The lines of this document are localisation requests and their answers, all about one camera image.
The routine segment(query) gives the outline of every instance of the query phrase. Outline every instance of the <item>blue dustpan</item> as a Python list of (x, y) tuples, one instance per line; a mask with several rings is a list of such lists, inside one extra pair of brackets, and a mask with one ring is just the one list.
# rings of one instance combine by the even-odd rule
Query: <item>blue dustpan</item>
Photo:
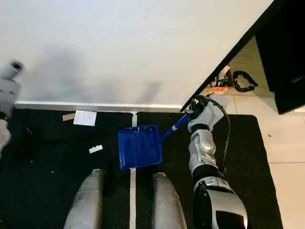
[(157, 125), (142, 125), (119, 130), (121, 169), (160, 164), (163, 160), (162, 141), (189, 120), (185, 114), (160, 137)]

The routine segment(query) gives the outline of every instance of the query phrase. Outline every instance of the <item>white wall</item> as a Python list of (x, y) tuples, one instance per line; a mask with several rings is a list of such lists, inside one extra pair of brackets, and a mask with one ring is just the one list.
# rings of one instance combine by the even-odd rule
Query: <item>white wall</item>
[(20, 100), (183, 105), (273, 0), (2, 0)]

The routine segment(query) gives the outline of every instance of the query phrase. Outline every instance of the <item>baseboard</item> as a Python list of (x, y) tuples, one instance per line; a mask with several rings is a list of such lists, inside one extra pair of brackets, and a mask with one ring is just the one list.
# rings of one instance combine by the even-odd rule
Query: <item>baseboard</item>
[(180, 112), (181, 105), (169, 104), (90, 104), (90, 103), (65, 103), (65, 102), (36, 102), (17, 101), (15, 107), (18, 109), (36, 110), (85, 110), (85, 111), (107, 111), (107, 112)]

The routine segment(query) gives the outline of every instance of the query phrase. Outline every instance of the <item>small white debris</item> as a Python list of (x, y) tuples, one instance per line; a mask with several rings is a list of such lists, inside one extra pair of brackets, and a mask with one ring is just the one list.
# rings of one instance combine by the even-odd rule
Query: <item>small white debris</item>
[(99, 146), (94, 146), (92, 147), (91, 149), (89, 149), (89, 153), (94, 153), (96, 151), (99, 151), (99, 150), (102, 150), (103, 149), (103, 146), (102, 145), (99, 145)]

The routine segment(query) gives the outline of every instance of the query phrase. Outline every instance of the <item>floor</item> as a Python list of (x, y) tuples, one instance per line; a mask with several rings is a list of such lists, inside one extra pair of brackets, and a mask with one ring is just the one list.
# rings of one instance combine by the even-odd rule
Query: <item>floor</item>
[(305, 228), (305, 116), (279, 115), (269, 92), (255, 38), (230, 62), (232, 72), (249, 73), (259, 84), (252, 92), (231, 88), (229, 114), (256, 116), (267, 151), (284, 229)]

